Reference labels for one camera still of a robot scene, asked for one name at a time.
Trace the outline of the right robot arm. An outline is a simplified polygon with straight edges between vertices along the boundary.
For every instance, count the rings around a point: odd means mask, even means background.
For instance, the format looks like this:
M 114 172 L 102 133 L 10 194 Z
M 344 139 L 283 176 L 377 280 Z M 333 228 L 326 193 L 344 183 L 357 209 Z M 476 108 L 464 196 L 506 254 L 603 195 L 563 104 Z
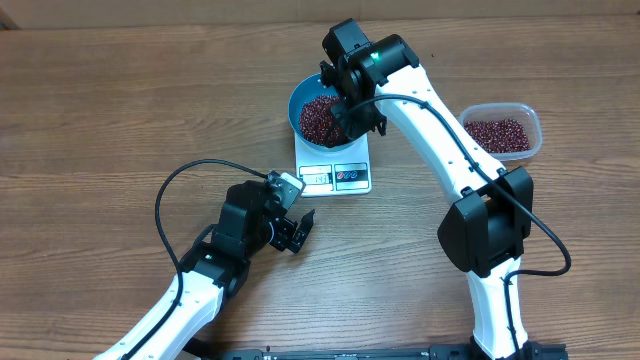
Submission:
M 384 132 L 393 122 L 433 172 L 450 208 L 437 236 L 465 273 L 475 316 L 473 344 L 486 359 L 516 359 L 528 342 L 517 272 L 531 231 L 533 181 L 482 149 L 432 87 L 418 56 L 398 35 L 378 42 L 331 32 L 322 41 L 324 85 L 342 98 L 343 134 Z

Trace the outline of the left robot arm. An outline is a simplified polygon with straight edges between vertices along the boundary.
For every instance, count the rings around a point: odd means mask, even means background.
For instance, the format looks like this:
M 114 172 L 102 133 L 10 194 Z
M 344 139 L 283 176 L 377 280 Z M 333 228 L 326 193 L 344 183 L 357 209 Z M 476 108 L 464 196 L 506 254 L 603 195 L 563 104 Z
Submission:
M 297 253 L 313 226 L 313 212 L 297 223 L 287 211 L 303 192 L 298 178 L 273 173 L 264 182 L 230 187 L 220 218 L 196 238 L 179 262 L 180 273 L 161 299 L 99 359 L 176 359 L 248 277 L 251 258 L 264 246 Z

